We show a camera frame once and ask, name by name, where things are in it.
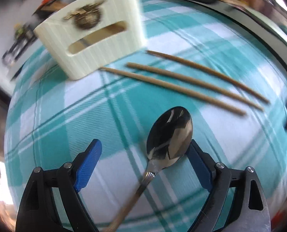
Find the metal spoon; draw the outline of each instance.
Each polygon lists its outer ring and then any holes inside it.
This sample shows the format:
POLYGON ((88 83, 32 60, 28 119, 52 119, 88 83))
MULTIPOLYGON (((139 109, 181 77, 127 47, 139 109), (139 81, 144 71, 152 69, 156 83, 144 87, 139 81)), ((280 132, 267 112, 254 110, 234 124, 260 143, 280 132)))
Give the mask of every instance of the metal spoon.
POLYGON ((164 168, 182 157, 192 140, 193 124, 188 110, 176 106, 164 112, 152 126, 147 140, 148 166, 139 188, 105 232, 115 232, 146 189, 164 168))

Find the napkin holder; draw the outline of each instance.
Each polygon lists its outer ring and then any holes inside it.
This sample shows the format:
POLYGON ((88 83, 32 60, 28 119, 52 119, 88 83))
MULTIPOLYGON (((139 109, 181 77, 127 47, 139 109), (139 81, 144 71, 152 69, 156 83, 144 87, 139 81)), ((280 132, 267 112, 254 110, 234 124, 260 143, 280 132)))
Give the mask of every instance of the napkin holder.
POLYGON ((34 32, 73 80, 138 51, 146 43, 139 0, 76 0, 34 32))

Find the wooden chopstick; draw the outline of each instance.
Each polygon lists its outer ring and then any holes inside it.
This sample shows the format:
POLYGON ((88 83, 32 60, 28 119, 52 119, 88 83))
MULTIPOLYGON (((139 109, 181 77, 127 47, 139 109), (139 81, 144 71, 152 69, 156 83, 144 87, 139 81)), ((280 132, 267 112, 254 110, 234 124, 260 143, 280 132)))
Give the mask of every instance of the wooden chopstick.
POLYGON ((216 77, 219 77, 243 90, 245 90, 246 92, 248 92, 249 94, 252 94, 253 96, 257 97, 258 99, 260 99, 261 101, 267 103, 267 104, 270 104, 270 101, 268 99, 266 99, 264 96, 260 95, 258 92, 252 90, 251 88, 247 87, 246 85, 232 79, 231 77, 229 76, 226 76, 216 70, 213 70, 213 69, 210 69, 206 66, 203 66, 203 65, 200 65, 198 63, 195 63, 195 62, 192 62, 192 61, 189 61, 189 60, 186 60, 186 59, 183 59, 183 58, 180 58, 180 57, 177 57, 177 56, 173 56, 173 55, 168 55, 168 54, 164 54, 164 53, 161 53, 161 52, 156 52, 156 51, 150 51, 150 50, 147 50, 146 51, 147 53, 149 54, 152 54, 152 55, 155 55, 155 56, 160 56, 160 57, 163 57, 163 58, 166 58, 166 59, 169 59, 169 60, 173 60, 173 61, 176 61, 176 62, 179 62, 179 63, 182 63, 184 65, 188 65, 188 66, 191 66, 193 68, 196 68, 196 69, 199 69, 199 70, 202 70, 206 73, 209 73, 211 75, 214 75, 216 77))
POLYGON ((241 109, 238 109, 238 108, 236 108, 234 106, 231 106, 229 104, 226 104, 226 103, 224 103, 224 102, 222 102, 220 100, 217 100, 215 98, 211 98, 211 97, 209 97, 207 95, 204 95, 202 93, 199 93, 199 92, 196 92, 194 90, 190 90, 190 89, 187 89, 187 88, 184 88, 184 87, 172 84, 172 83, 168 83, 168 82, 165 82, 165 81, 162 81, 162 80, 159 80, 159 79, 155 79, 155 78, 151 78, 151 77, 147 77, 147 76, 143 76, 143 75, 140 75, 140 74, 127 72, 127 71, 123 71, 123 70, 112 69, 112 68, 108 68, 108 67, 101 67, 100 69, 105 70, 105 71, 109 71, 109 72, 112 72, 112 73, 115 73, 115 74, 119 74, 119 75, 122 75, 122 76, 126 76, 126 77, 129 77, 129 78, 138 79, 138 80, 141 80, 141 81, 144 81, 144 82, 147 82, 147 83, 151 83, 151 84, 155 84, 155 85, 158 85, 158 86, 162 86, 162 87, 165 87, 165 88, 168 88, 168 89, 171 89, 171 90, 178 91, 180 93, 183 93, 183 94, 186 94, 188 96, 200 99, 200 100, 208 102, 210 104, 214 104, 214 105, 216 105, 216 106, 218 106, 220 108, 223 108, 225 110, 228 110, 228 111, 230 111, 232 113, 235 113, 235 114, 238 114, 240 116, 243 116, 243 115, 246 114, 245 111, 243 111, 241 109))
POLYGON ((140 64, 137 64, 137 63, 129 62, 129 63, 127 63, 127 66, 131 67, 131 68, 146 70, 146 71, 149 71, 149 72, 153 72, 153 73, 165 75, 165 76, 168 76, 168 77, 176 78, 178 80, 186 81, 186 82, 189 82, 191 84, 199 85, 201 87, 208 88, 210 90, 214 90, 214 91, 219 92, 219 93, 221 93, 221 94, 223 94, 225 96, 228 96, 230 98, 233 98, 233 99, 236 99, 238 101, 241 101, 241 102, 243 102, 243 103, 245 103, 245 104, 247 104, 249 106, 255 107, 258 110, 264 111, 264 109, 261 106, 259 106, 258 104, 253 103, 252 101, 249 101, 246 98, 243 98, 240 95, 237 95, 235 93, 232 93, 231 91, 225 90, 225 89, 217 87, 217 86, 215 86, 213 84, 209 84, 207 82, 204 82, 204 81, 192 78, 192 77, 188 77, 188 76, 185 76, 185 75, 182 75, 182 74, 178 74, 178 73, 175 73, 175 72, 171 72, 171 71, 167 71, 167 70, 164 70, 164 69, 159 69, 159 68, 155 68, 155 67, 151 67, 151 66, 147 66, 147 65, 140 65, 140 64))

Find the table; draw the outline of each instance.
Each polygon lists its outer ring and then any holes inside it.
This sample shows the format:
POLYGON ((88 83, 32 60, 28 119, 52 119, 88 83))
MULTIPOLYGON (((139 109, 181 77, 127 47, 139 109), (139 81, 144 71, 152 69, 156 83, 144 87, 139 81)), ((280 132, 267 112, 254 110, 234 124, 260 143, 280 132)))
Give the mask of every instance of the table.
MULTIPOLYGON (((218 70, 263 94, 271 104, 262 104, 265 112, 258 112, 206 89, 124 66, 129 61, 175 71, 261 104, 218 78, 144 50, 108 66, 197 90, 244 109, 247 116, 104 71, 70 81, 41 47, 23 67, 7 117, 5 161, 16 207, 34 167, 60 167, 98 138, 103 145, 101 159, 80 195, 97 227, 107 226, 141 180, 152 124, 167 109, 181 105, 192 115, 193 138, 204 152, 231 168, 255 168, 272 217, 287 196, 287 133, 283 128, 287 79, 277 59, 249 32, 201 5, 182 0, 140 1, 148 49, 218 70)), ((69 228, 59 192, 53 191, 63 225, 69 228)), ((189 161, 182 158, 156 176, 118 231, 187 231, 207 196, 189 161)), ((223 215, 216 227, 222 227, 225 220, 223 215)))

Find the screw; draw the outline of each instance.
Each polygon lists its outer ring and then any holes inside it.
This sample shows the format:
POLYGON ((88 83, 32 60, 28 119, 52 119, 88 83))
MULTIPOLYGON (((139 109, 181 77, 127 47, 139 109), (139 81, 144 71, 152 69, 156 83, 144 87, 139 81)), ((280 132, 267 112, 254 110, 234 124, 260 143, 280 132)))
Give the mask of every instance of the screw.
POLYGON ((34 173, 39 173, 41 171, 41 169, 42 169, 41 167, 36 167, 36 168, 34 168, 33 171, 34 171, 34 173))
POLYGON ((217 167, 222 169, 225 167, 225 165, 222 162, 218 162, 217 167))
POLYGON ((250 172, 250 173, 254 173, 255 169, 253 167, 247 167, 247 170, 250 172))
POLYGON ((71 163, 70 162, 66 162, 63 165, 65 168, 70 168, 71 167, 71 163))

